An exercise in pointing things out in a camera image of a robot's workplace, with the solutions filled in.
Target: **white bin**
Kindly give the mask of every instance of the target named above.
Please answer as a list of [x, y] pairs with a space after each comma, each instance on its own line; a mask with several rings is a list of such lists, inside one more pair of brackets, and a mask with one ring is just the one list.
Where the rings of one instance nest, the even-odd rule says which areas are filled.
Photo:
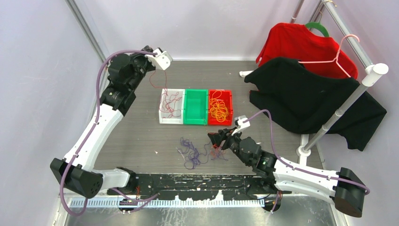
[[183, 124], [184, 96], [185, 89], [162, 89], [158, 109], [160, 124]]

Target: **black shirt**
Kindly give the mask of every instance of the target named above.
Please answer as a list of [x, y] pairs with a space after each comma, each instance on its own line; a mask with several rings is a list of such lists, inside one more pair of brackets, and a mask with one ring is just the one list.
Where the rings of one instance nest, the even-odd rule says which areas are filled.
[[[273, 121], [298, 134], [316, 133], [359, 86], [353, 78], [333, 79], [307, 71], [298, 60], [278, 57], [244, 80], [257, 86], [249, 100], [271, 112]], [[328, 133], [346, 138], [349, 149], [363, 151], [386, 110], [365, 92]]]

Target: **pink hanger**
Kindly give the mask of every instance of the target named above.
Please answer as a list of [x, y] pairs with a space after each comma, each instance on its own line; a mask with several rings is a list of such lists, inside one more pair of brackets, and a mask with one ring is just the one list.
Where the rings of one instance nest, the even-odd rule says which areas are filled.
[[348, 38], [348, 37], [355, 37], [355, 38], [358, 40], [358, 42], [360, 42], [360, 39], [359, 39], [358, 36], [356, 36], [356, 35], [354, 35], [354, 34], [348, 34], [348, 35], [346, 35], [345, 37], [343, 37], [343, 38], [341, 39], [341, 43], [339, 44], [339, 48], [338, 48], [338, 51], [337, 51], [337, 55], [335, 56], [334, 59], [329, 60], [329, 61], [305, 61], [305, 62], [299, 61], [298, 63], [301, 63], [301, 64], [318, 64], [318, 63], [332, 63], [332, 62], [335, 61], [335, 63], [338, 65], [338, 67], [339, 67], [348, 77], [351, 77], [351, 76], [339, 65], [339, 63], [338, 63], [338, 56], [339, 56], [339, 53], [341, 52], [342, 42], [343, 42], [344, 39], [346, 39], [346, 38]]

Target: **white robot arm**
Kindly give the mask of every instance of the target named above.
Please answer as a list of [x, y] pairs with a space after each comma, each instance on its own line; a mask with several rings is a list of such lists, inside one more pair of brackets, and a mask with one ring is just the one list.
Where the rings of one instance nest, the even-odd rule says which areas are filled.
[[64, 187], [86, 198], [92, 198], [100, 190], [109, 188], [124, 188], [126, 193], [136, 189], [136, 174], [133, 171], [124, 168], [95, 170], [94, 164], [108, 136], [135, 100], [135, 90], [145, 74], [155, 69], [166, 70], [173, 60], [169, 53], [160, 48], [152, 50], [146, 46], [143, 51], [153, 55], [135, 53], [112, 57], [108, 66], [110, 83], [100, 98], [99, 119], [96, 110], [73, 148], [62, 160], [55, 158], [50, 164], [59, 183], [63, 174], [67, 173]]
[[[143, 50], [153, 55], [118, 54], [111, 58], [108, 66], [110, 83], [101, 95], [100, 113], [95, 112], [64, 158], [55, 158], [50, 164], [60, 184], [88, 199], [110, 188], [117, 188], [125, 194], [136, 190], [135, 172], [125, 168], [95, 170], [94, 164], [108, 136], [135, 100], [135, 90], [145, 74], [155, 69], [166, 70], [172, 62], [172, 57], [159, 48], [152, 50], [147, 46]], [[208, 133], [208, 136], [216, 146], [224, 141], [222, 150], [230, 148], [245, 165], [252, 167], [253, 172], [262, 177], [266, 193], [290, 191], [307, 194], [335, 204], [345, 214], [361, 216], [366, 189], [350, 169], [341, 168], [337, 172], [299, 166], [276, 153], [261, 150], [251, 137], [241, 140], [242, 131], [250, 126], [245, 116], [236, 118], [235, 123], [235, 128], [221, 129], [218, 133]]]
[[246, 116], [235, 118], [235, 124], [232, 129], [208, 133], [208, 137], [213, 145], [222, 150], [231, 149], [246, 166], [252, 167], [252, 171], [263, 178], [265, 192], [310, 195], [335, 205], [337, 210], [347, 215], [361, 217], [364, 196], [369, 190], [350, 169], [341, 168], [338, 172], [291, 162], [278, 156], [273, 140], [274, 153], [269, 153], [263, 151], [251, 137], [240, 138], [242, 131], [250, 126]]

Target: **white cable clip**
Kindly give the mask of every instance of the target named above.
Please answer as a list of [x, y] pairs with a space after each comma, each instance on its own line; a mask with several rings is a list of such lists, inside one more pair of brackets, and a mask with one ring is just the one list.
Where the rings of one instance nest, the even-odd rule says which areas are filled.
[[148, 60], [151, 62], [151, 64], [159, 70], [166, 70], [171, 62], [173, 61], [172, 57], [170, 54], [166, 51], [162, 51], [160, 48], [156, 49], [153, 51], [153, 53], [156, 53], [157, 55], [145, 55]]

